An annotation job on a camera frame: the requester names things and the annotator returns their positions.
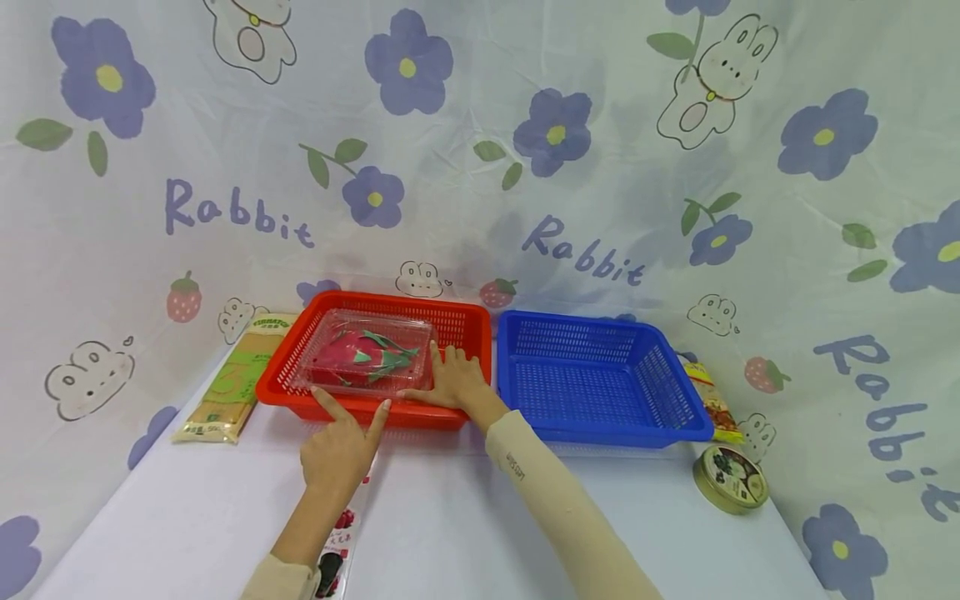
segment dragon fruit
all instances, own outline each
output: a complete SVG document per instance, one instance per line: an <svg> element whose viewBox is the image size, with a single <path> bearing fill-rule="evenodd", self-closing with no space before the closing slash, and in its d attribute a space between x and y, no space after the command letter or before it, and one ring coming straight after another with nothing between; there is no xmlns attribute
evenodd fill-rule
<svg viewBox="0 0 960 600"><path fill-rule="evenodd" d="M370 388L383 377L408 369L419 350L367 329L341 330L313 356L308 377L318 385Z"/></svg>

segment clear plastic container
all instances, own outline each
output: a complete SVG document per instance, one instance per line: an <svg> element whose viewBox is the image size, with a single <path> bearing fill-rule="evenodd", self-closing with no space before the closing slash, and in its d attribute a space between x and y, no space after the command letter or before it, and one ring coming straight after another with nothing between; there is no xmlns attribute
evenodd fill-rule
<svg viewBox="0 0 960 600"><path fill-rule="evenodd" d="M396 398L428 389L431 340L437 332L427 321L335 308L307 342L295 380L333 395Z"/></svg>

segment beige arm sleeve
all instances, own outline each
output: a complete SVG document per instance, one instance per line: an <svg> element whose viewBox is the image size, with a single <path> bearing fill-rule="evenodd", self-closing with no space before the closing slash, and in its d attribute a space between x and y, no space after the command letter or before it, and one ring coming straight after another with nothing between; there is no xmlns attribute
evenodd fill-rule
<svg viewBox="0 0 960 600"><path fill-rule="evenodd" d="M240 600L311 600L320 576L303 564L287 564L273 554L253 572Z"/></svg>
<svg viewBox="0 0 960 600"><path fill-rule="evenodd" d="M587 491L518 411L490 427L487 453L514 482L580 600L662 600Z"/></svg>

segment red plastic basket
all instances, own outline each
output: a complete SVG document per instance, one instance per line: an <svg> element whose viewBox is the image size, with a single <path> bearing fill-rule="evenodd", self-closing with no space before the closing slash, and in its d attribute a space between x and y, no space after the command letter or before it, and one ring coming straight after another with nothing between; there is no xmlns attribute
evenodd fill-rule
<svg viewBox="0 0 960 600"><path fill-rule="evenodd" d="M452 345L463 348L467 357L479 356L484 377L490 383L490 313L482 306L330 291L318 294L310 302L276 349L267 370L256 383L256 397L261 402L285 406L304 420L330 420L330 415L321 408L310 391L293 385L293 380L297 376L300 355L310 336L317 330L324 313L332 308L428 321L437 329L441 352ZM371 421L382 401L382 398L375 396L334 396L359 422L365 424ZM429 406L413 400L394 400L387 426L453 431L463 427L467 420L463 411Z"/></svg>

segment white fabric backdrop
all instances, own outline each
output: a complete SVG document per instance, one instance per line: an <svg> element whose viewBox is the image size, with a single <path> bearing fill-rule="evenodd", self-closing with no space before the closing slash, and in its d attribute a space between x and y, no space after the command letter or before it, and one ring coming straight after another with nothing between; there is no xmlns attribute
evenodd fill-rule
<svg viewBox="0 0 960 600"><path fill-rule="evenodd" d="M825 588L947 598L960 9L772 5L7 3L0 599L332 286L656 324Z"/></svg>

